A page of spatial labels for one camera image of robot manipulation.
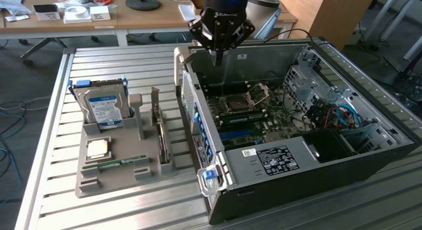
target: motherboard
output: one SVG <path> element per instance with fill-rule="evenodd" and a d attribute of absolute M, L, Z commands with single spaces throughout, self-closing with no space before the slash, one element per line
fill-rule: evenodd
<path fill-rule="evenodd" d="M 233 93 L 242 89 L 225 89 L 230 94 L 221 89 L 218 95 L 206 96 L 225 150 L 282 140 L 305 130 L 292 122 L 278 86 L 245 83 L 246 92 Z"/>

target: hard drive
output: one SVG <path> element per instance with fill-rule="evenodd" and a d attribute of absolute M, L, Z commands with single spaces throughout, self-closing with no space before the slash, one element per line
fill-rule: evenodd
<path fill-rule="evenodd" d="M 91 81 L 69 81 L 72 92 L 87 124 L 97 123 L 101 130 L 122 126 L 122 119 L 132 116 L 128 102 L 128 81 L 125 78 Z"/>

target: green circuit board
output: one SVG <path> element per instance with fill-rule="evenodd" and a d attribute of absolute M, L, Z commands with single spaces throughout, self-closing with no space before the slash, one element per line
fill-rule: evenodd
<path fill-rule="evenodd" d="M 276 92 L 277 87 L 266 86 L 266 88 L 268 90 L 249 90 L 250 101 L 245 93 L 208 97 L 208 105 L 225 150 L 282 140 L 304 131 L 304 127 L 297 127 L 292 122 Z M 234 124 L 228 124 L 222 118 L 228 115 L 236 121 L 258 114 L 262 114 L 262 117 L 257 120 L 245 120 Z"/>

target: tape roll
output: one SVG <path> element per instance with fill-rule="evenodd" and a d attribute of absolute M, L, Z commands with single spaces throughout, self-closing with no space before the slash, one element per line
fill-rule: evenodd
<path fill-rule="evenodd" d="M 85 17 L 87 12 L 87 8 L 83 6 L 69 6 L 65 8 L 65 14 L 71 14 L 75 17 Z"/>

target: robotic arm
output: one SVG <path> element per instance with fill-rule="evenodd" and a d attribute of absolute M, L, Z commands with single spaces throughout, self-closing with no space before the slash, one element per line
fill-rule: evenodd
<path fill-rule="evenodd" d="M 214 66 L 222 56 L 252 35 L 264 39 L 281 13 L 278 0 L 205 0 L 201 17 L 189 23 L 189 30 L 210 51 Z"/>

